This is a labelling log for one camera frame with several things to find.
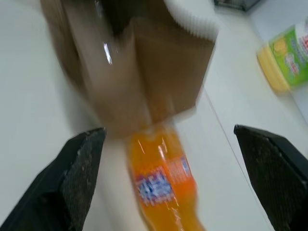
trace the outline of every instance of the cardboard box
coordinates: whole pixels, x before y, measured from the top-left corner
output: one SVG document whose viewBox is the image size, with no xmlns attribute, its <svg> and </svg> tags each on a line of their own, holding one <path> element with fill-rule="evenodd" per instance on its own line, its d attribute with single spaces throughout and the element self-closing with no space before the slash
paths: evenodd
<svg viewBox="0 0 308 231">
<path fill-rule="evenodd" d="M 183 29 L 170 12 L 191 18 L 166 3 L 41 0 L 63 69 L 112 137 L 195 106 L 214 42 Z"/>
</svg>

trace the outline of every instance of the black metal object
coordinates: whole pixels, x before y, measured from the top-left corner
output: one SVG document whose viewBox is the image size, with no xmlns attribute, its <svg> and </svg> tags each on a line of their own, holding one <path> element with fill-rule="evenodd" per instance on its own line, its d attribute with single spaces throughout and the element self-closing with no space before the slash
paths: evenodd
<svg viewBox="0 0 308 231">
<path fill-rule="evenodd" d="M 105 135 L 99 128 L 70 139 L 34 179 L 0 231 L 82 231 Z"/>
<path fill-rule="evenodd" d="M 239 125 L 234 133 L 274 229 L 308 231 L 308 160 L 279 135 Z"/>
<path fill-rule="evenodd" d="M 261 0 L 214 0 L 216 6 L 234 8 L 242 11 L 248 11 Z"/>
</svg>

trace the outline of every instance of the bottle label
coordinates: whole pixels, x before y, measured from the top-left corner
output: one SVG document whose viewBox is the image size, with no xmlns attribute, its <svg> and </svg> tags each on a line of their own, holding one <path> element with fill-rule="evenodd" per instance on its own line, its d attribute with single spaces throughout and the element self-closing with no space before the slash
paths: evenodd
<svg viewBox="0 0 308 231">
<path fill-rule="evenodd" d="M 269 47 L 290 86 L 308 81 L 308 19 L 279 35 Z"/>
<path fill-rule="evenodd" d="M 186 157 L 167 160 L 134 173 L 139 199 L 145 206 L 170 202 L 196 192 Z"/>
</svg>

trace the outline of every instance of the green label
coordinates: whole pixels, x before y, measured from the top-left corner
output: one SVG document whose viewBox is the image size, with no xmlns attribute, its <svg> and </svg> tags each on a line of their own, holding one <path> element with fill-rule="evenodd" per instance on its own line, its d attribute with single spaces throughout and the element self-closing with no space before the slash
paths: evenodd
<svg viewBox="0 0 308 231">
<path fill-rule="evenodd" d="M 292 27 L 269 43 L 271 52 L 290 86 L 308 81 L 308 36 L 304 24 Z"/>
</svg>

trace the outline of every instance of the orange liquid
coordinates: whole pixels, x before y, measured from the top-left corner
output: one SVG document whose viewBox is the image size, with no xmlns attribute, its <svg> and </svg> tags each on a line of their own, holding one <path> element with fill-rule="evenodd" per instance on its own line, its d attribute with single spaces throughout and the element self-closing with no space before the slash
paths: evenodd
<svg viewBox="0 0 308 231">
<path fill-rule="evenodd" d="M 130 166 L 141 211 L 154 231 L 204 231 L 195 211 L 197 190 L 189 171 L 181 168 L 185 153 L 175 130 L 157 128 L 153 133 L 135 134 L 131 140 Z M 172 188 L 170 197 L 146 201 L 138 188 L 138 176 L 163 169 Z"/>
</svg>

